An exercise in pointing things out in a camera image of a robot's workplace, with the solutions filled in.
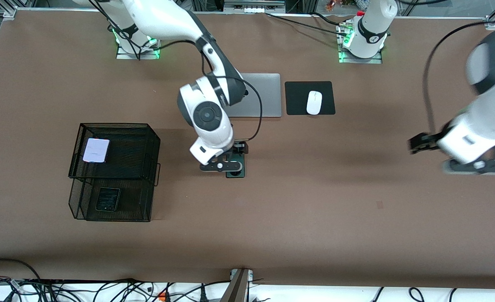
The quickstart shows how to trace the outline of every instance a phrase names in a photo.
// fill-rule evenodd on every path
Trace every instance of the table surface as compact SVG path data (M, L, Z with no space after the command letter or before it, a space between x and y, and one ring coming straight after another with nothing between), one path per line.
M245 178L203 173L175 101L200 76L195 48L116 60L99 13L19 11L0 29L0 257L45 279L215 281L247 266L270 284L495 287L495 176L443 174L442 153L406 145L427 130L428 52L470 20L396 19L382 65L349 65L328 33L261 14L200 18L241 72L332 81L336 115L264 119ZM474 99L464 65L487 33L466 29L435 57L438 127ZM237 138L257 126L232 121ZM73 219L81 122L145 122L160 136L152 222Z

